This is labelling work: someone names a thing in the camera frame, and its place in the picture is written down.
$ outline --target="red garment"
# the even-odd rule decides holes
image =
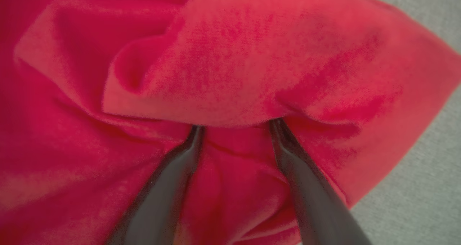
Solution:
[[[285,117],[351,207],[460,83],[377,0],[1,0],[0,244],[102,245],[190,124],[191,245],[300,241],[264,123]]]

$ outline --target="black metal tongs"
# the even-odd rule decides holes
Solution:
[[[172,245],[204,127],[169,152],[107,240],[107,245]],[[282,119],[270,121],[278,169],[290,185],[305,245],[371,245],[349,210]]]

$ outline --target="gray background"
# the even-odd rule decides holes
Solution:
[[[383,0],[461,52],[461,0]],[[399,165],[353,209],[374,245],[461,245],[461,87]]]

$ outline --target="crumpled red cloth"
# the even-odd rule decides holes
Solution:
[[[353,206],[461,79],[377,0],[1,0],[0,244],[102,245],[206,125],[178,244],[300,241],[267,120]]]

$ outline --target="red cloth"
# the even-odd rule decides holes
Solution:
[[[350,207],[460,83],[461,58],[376,0],[1,0],[0,244],[103,244],[207,125],[191,245],[295,244],[264,123],[285,117]]]

